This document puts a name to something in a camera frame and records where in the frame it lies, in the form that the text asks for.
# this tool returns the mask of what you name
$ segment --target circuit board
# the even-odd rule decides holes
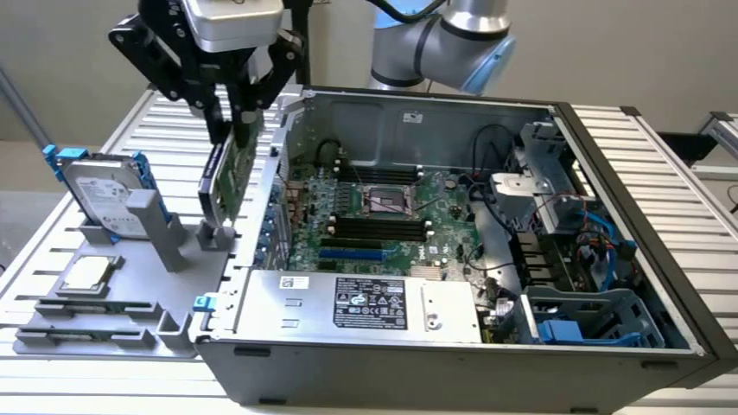
[[[480,288],[480,273],[463,265],[463,255],[478,246],[479,236],[474,221],[467,220],[466,191],[456,179],[447,170],[428,170],[411,185],[339,182],[323,169],[296,169],[290,181],[292,191],[300,190],[294,191],[291,201],[290,270],[467,280]],[[430,232],[424,241],[391,237],[375,241],[380,243],[379,260],[326,259],[320,250],[323,239],[334,236],[334,215],[422,222]]]

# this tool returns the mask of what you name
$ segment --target power supply label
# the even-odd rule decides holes
[[[336,278],[334,324],[343,329],[407,330],[404,281]]]

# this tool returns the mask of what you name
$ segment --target white wall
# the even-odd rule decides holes
[[[0,62],[59,142],[101,144],[140,96],[145,80],[105,38],[135,7],[0,1]],[[738,1],[510,0],[510,14],[519,46],[494,95],[635,105],[673,131],[694,130],[709,111],[738,111]],[[363,86],[371,6],[334,0],[311,25],[314,83]]]

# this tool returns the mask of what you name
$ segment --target black ram slot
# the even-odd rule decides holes
[[[336,238],[426,241],[426,227],[422,220],[338,218],[334,227]]]
[[[324,238],[320,240],[320,246],[324,248],[382,249],[382,242],[378,240]]]
[[[338,181],[410,186],[418,181],[418,174],[414,169],[378,169],[374,167],[342,166]]]

